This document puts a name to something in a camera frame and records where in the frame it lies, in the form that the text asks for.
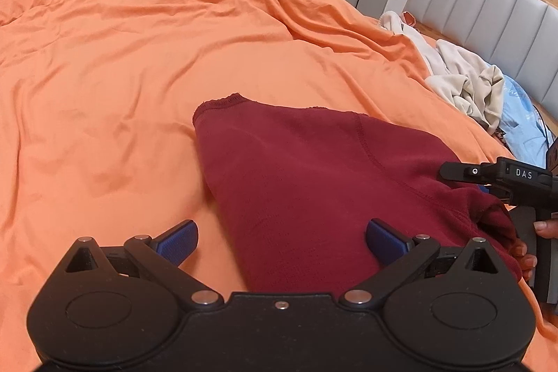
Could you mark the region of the person's right hand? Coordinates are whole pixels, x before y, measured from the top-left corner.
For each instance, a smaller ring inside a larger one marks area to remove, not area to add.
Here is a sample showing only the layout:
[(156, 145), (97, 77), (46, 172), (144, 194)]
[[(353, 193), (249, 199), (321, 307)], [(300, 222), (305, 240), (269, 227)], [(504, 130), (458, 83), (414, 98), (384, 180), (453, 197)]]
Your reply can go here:
[(557, 214), (548, 220), (537, 220), (531, 227), (526, 221), (514, 222), (517, 239), (510, 254), (519, 263), (523, 279), (528, 281), (533, 276), (537, 279), (544, 276), (543, 268), (538, 265), (536, 252), (542, 249), (537, 242), (542, 239), (557, 239)]

